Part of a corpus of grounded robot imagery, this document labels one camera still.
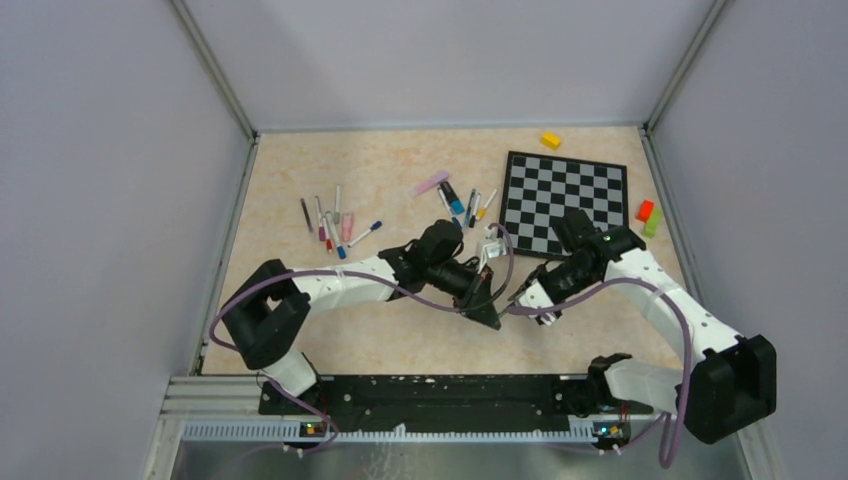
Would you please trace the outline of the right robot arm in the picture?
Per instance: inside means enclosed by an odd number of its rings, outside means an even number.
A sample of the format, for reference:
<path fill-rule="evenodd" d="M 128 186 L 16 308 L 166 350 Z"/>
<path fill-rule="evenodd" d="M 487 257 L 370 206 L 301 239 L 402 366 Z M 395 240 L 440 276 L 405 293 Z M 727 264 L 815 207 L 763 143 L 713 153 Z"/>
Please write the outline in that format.
<path fill-rule="evenodd" d="M 624 401 L 674 416 L 713 444 L 771 414 L 777 406 L 777 354 L 762 335 L 745 337 L 718 320 L 671 278 L 645 242 L 626 226 L 601 231 L 586 212 L 554 221 L 566 253 L 540 266 L 511 298 L 508 313 L 551 325 L 565 309 L 604 288 L 630 302 L 674 350 L 680 369 L 640 362 L 628 354 L 597 357 L 588 369 L 586 397 L 600 412 Z"/>

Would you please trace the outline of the white marker dark blue cap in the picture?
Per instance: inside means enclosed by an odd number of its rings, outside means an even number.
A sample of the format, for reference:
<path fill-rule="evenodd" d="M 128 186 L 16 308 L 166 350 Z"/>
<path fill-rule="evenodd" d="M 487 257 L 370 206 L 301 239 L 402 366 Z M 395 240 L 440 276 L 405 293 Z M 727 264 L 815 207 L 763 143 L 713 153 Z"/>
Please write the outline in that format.
<path fill-rule="evenodd" d="M 447 212 L 447 214 L 448 214 L 448 217 L 450 218 L 450 220 L 452 221 L 452 223 L 453 223 L 453 224 L 454 224 L 454 225 L 455 225 L 455 226 L 456 226 L 456 227 L 457 227 L 460 231 L 462 231 L 462 229 L 463 229 L 462 224 L 461 224 L 461 223 L 460 223 L 460 221 L 457 219 L 457 217 L 456 217 L 456 215 L 455 215 L 454 211 L 452 210 L 452 207 L 451 207 L 450 203 L 448 202 L 448 200 L 447 200 L 447 197 L 446 197 L 445 193 L 443 192 L 443 190 L 441 189 L 441 187 L 437 187 L 436 191 L 437 191 L 437 193 L 438 193 L 438 194 L 439 194 L 439 196 L 440 196 L 440 199 L 441 199 L 441 201 L 442 201 L 442 203 L 443 203 L 443 205 L 444 205 L 444 208 L 445 208 L 445 210 L 446 210 L 446 212 Z"/>

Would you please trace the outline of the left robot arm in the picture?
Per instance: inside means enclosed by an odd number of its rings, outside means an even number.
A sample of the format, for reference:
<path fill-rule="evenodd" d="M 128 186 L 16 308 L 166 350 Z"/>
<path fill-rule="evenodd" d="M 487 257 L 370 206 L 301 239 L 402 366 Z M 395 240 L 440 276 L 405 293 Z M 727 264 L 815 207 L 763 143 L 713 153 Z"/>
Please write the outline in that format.
<path fill-rule="evenodd" d="M 511 238 L 499 224 L 476 256 L 459 262 L 464 245 L 460 228 L 438 220 L 421 236 L 364 260 L 324 269 L 289 269 L 279 259 L 261 264 L 214 319 L 223 324 L 244 365 L 283 388 L 283 401 L 297 413 L 319 404 L 317 372 L 294 342 L 312 315 L 365 302 L 390 302 L 402 297 L 423 303 L 420 292 L 431 286 L 452 299 L 446 310 L 498 330 L 500 316 L 488 261 L 514 256 Z"/>

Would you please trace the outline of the pink highlighter pen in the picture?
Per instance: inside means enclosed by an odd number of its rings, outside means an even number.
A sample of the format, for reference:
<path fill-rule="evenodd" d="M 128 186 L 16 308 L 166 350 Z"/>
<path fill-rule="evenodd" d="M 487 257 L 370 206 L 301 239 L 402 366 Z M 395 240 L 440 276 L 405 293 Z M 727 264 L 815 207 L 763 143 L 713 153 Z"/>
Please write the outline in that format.
<path fill-rule="evenodd" d="M 423 182 L 415 185 L 412 188 L 411 196 L 417 197 L 435 187 L 438 187 L 442 182 L 446 181 L 449 178 L 450 174 L 448 171 L 442 170 L 437 172 L 436 174 L 430 176 L 428 179 Z"/>

